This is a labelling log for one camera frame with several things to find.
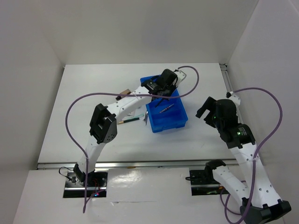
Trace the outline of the beige foundation bottle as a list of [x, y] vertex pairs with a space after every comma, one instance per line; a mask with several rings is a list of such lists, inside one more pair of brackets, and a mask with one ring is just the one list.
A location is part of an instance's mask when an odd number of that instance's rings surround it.
[[131, 90], [130, 89], [126, 89], [124, 91], [122, 91], [115, 99], [117, 101], [121, 100], [122, 98], [124, 98], [126, 95], [130, 94]]

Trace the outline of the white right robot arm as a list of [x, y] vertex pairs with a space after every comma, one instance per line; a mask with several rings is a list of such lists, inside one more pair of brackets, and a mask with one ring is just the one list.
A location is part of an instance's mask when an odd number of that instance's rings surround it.
[[204, 121], [219, 132], [235, 157], [244, 182], [235, 177], [220, 159], [206, 163], [204, 178], [209, 183], [220, 183], [237, 201], [242, 221], [264, 224], [290, 212], [291, 205], [279, 196], [271, 184], [256, 152], [257, 144], [251, 129], [238, 121], [236, 109], [239, 104], [240, 99], [235, 95], [220, 100], [208, 97], [196, 117], [209, 112]]

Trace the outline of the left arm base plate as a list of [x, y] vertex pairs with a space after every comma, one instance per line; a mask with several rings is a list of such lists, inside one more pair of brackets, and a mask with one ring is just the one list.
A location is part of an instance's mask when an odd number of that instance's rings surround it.
[[[74, 172], [67, 167], [61, 167], [58, 173], [65, 177], [63, 198], [84, 198], [85, 184], [81, 182]], [[91, 196], [101, 198], [107, 196], [108, 172], [95, 172], [87, 184], [87, 198]]]

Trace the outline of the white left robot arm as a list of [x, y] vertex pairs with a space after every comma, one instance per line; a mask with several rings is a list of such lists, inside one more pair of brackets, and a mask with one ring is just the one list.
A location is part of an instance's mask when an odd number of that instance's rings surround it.
[[85, 148], [86, 155], [74, 167], [75, 180], [81, 186], [92, 182], [95, 165], [104, 146], [115, 139], [117, 124], [127, 114], [146, 105], [158, 96], [170, 97], [186, 74], [165, 69], [161, 75], [154, 76], [141, 83], [135, 91], [110, 105], [98, 104], [90, 121], [90, 138]]

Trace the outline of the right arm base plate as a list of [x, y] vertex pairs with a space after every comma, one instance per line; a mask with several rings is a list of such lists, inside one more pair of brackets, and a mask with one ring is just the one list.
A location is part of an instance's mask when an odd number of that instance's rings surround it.
[[213, 178], [206, 177], [202, 169], [190, 170], [189, 176], [185, 178], [191, 184], [192, 196], [228, 194], [224, 187]]

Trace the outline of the mint eyebrow razor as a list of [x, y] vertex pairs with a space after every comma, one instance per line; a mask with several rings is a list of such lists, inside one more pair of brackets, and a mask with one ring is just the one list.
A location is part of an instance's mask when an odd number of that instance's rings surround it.
[[140, 115], [138, 115], [138, 116], [134, 116], [132, 119], [133, 120], [135, 120], [135, 119], [140, 119], [140, 118], [142, 118], [142, 117], [144, 117], [145, 116], [145, 114], [140, 114]]

